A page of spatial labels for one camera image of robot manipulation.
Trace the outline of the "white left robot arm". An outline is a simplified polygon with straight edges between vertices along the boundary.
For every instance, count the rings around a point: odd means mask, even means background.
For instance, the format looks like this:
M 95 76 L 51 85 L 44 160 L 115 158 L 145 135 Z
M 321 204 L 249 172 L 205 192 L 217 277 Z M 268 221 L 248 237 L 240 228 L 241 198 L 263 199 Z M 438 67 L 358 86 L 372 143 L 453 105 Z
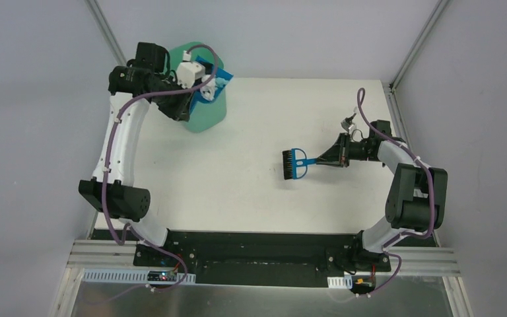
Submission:
M 118 220 L 133 229 L 139 240 L 154 244 L 150 259 L 169 266 L 175 249 L 165 243 L 168 229 L 156 225 L 150 211 L 151 193 L 134 185 L 138 138 L 150 106 L 174 121 L 190 117 L 191 93 L 178 85 L 170 54 L 162 46 L 140 42 L 135 57 L 110 73 L 110 110 L 100 158 L 79 193 L 104 215 L 110 231 Z

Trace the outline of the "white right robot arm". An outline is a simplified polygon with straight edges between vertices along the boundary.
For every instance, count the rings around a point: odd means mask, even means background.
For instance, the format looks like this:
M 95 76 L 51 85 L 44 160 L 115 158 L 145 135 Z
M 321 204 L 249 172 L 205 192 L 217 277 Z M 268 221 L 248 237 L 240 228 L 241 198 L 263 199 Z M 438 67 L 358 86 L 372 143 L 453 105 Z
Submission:
M 409 154 L 401 138 L 391 134 L 389 121 L 371 122 L 369 135 L 353 141 L 347 132 L 316 158 L 316 164 L 346 168 L 353 160 L 380 162 L 393 174 L 384 216 L 360 231 L 348 253 L 351 267 L 363 271 L 406 237 L 428 238 L 444 220 L 448 173 Z

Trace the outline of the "blue plastic dustpan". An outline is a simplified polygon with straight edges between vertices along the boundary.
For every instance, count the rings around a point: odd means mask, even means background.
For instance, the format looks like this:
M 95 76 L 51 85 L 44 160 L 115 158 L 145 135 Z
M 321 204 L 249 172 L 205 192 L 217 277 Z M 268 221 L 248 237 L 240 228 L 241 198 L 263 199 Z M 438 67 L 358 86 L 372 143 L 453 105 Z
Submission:
M 196 81 L 196 85 L 206 81 L 213 71 L 214 62 L 198 55 L 194 59 L 195 62 L 205 67 L 205 74 Z M 215 72 L 215 78 L 210 80 L 204 87 L 195 91 L 189 105 L 190 114 L 193 113 L 198 104 L 213 104 L 222 93 L 226 85 L 232 80 L 233 74 L 224 69 L 223 62 L 219 60 L 219 66 Z

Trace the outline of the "light blue scrap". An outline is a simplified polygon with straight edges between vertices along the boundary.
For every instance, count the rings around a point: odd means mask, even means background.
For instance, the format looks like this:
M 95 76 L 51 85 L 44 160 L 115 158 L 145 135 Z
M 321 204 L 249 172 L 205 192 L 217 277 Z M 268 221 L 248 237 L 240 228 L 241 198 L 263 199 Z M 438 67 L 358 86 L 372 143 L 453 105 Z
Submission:
M 215 78 L 215 86 L 216 87 L 225 87 L 228 84 L 228 82 L 229 82 L 229 80 L 221 78 L 221 77 Z

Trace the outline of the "blue hand brush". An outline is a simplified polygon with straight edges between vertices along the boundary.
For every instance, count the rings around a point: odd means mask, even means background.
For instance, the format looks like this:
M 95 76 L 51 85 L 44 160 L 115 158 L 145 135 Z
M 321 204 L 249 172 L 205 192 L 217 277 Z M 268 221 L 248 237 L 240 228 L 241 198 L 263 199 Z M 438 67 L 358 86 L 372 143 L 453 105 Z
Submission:
M 316 164 L 316 158 L 309 158 L 306 152 L 299 148 L 283 150 L 283 178 L 285 180 L 298 180 L 303 178 L 308 166 Z

